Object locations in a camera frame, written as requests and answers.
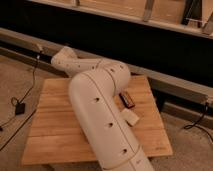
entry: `black cable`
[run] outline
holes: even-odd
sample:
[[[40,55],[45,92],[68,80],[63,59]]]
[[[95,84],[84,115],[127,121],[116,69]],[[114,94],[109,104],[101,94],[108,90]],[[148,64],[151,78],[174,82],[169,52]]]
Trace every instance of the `black cable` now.
[[[11,98],[11,104],[13,106],[17,106],[18,104],[21,104],[24,101],[24,99],[28,96],[28,94],[31,92],[31,90],[34,88],[34,86],[35,86],[35,71],[36,71],[36,69],[38,67],[39,58],[40,58],[40,54],[37,56],[36,63],[35,63],[34,68],[33,68],[33,72],[32,72],[32,74],[33,74],[33,83],[32,83],[32,86],[27,90],[27,92],[21,98],[21,100],[17,99],[16,97],[12,97]]]
[[[16,107],[17,105],[21,104],[24,99],[29,95],[29,93],[32,91],[32,89],[34,88],[35,86],[35,72],[36,72],[36,69],[38,67],[38,63],[39,63],[39,59],[40,59],[40,54],[38,54],[38,56],[36,57],[36,62],[35,62],[35,65],[33,67],[33,72],[32,72],[32,80],[33,80],[33,83],[32,83],[32,86],[27,90],[27,92],[25,93],[25,95],[21,98],[21,100],[19,100],[18,98],[16,97],[12,97],[11,98],[11,104]],[[10,118],[7,122],[3,123],[0,125],[0,131],[3,131],[3,127],[7,124],[9,124],[14,118],[16,117],[16,115],[14,115],[12,118]]]
[[[198,120],[196,122],[194,122],[193,124],[189,124],[189,125],[184,126],[183,129],[189,130],[189,129],[192,129],[193,127],[196,127],[198,129],[200,129],[201,131],[205,132],[209,136],[211,142],[213,143],[213,137],[212,137],[212,135],[206,129],[204,129],[204,128],[200,127],[200,126],[197,126],[197,124],[199,124],[203,120],[203,118],[205,117],[205,115],[207,114],[207,111],[209,109],[209,104],[206,103],[204,107],[205,107],[205,109],[204,109],[204,112],[201,115],[201,117],[198,118]]]
[[[28,116],[28,118],[21,124],[21,126],[16,130],[16,132],[7,140],[7,142],[0,148],[0,152],[7,146],[7,144],[16,136],[19,130],[27,123],[27,121],[34,115],[36,109]]]

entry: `small object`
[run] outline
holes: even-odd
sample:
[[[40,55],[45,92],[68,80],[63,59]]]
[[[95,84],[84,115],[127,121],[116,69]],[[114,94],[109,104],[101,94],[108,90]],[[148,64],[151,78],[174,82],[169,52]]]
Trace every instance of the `small object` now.
[[[121,100],[123,101],[123,104],[126,108],[130,109],[135,106],[135,103],[133,102],[132,98],[130,97],[129,93],[127,91],[123,91],[119,94]]]
[[[126,108],[122,110],[121,115],[130,126],[134,126],[140,120],[132,110]]]
[[[17,103],[15,107],[15,115],[20,115],[25,112],[25,103]]]

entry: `black wall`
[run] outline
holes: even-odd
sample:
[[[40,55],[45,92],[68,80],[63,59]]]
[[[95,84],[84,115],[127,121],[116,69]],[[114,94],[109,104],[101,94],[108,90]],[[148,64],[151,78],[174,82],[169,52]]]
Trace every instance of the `black wall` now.
[[[0,24],[213,87],[213,40],[23,0],[0,1]]]

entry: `robot arm segment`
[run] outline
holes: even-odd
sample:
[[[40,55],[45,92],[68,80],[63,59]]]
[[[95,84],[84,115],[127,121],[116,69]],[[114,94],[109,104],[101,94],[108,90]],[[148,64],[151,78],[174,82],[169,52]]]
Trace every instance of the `robot arm segment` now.
[[[107,59],[61,57],[59,53],[52,59],[53,66],[69,75],[80,72],[70,82],[69,97],[102,170],[152,171],[140,143],[113,99],[130,80],[126,64]]]

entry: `gray floor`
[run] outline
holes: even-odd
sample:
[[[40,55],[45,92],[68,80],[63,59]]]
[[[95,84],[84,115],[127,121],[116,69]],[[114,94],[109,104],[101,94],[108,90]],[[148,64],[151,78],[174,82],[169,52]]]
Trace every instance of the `gray floor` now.
[[[10,104],[12,96],[20,97],[30,86],[32,67],[0,56],[0,123],[7,120],[13,108]],[[4,132],[0,132],[0,145],[4,144],[12,133],[24,122],[36,107],[42,83],[46,78],[57,75],[38,70],[35,89],[26,99],[26,114],[18,116]],[[157,171],[211,171],[213,170],[213,145],[208,137],[196,128],[185,131],[181,127],[188,122],[162,113],[162,118],[171,141],[174,155],[157,157],[152,164]],[[0,171],[45,171],[42,166],[21,166],[26,138],[31,125],[29,120],[12,141],[0,152]],[[97,163],[54,164],[57,171],[100,171]]]

